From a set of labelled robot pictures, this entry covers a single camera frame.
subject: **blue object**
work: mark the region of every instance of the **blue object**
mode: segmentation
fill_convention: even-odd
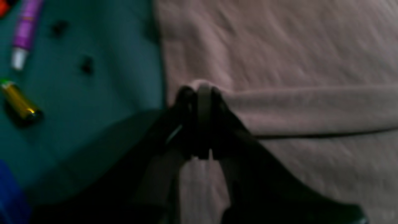
[[[31,208],[11,174],[0,160],[0,224],[29,223]]]

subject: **teal surface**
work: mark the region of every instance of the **teal surface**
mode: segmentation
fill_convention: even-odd
[[[20,6],[0,20],[0,74],[45,118],[18,128],[1,108],[0,159],[35,205],[73,195],[114,164],[159,115],[164,85],[150,0],[47,0],[32,54],[15,74]],[[60,39],[51,37],[57,20],[70,23]],[[80,71],[84,55],[94,59],[91,76]]]

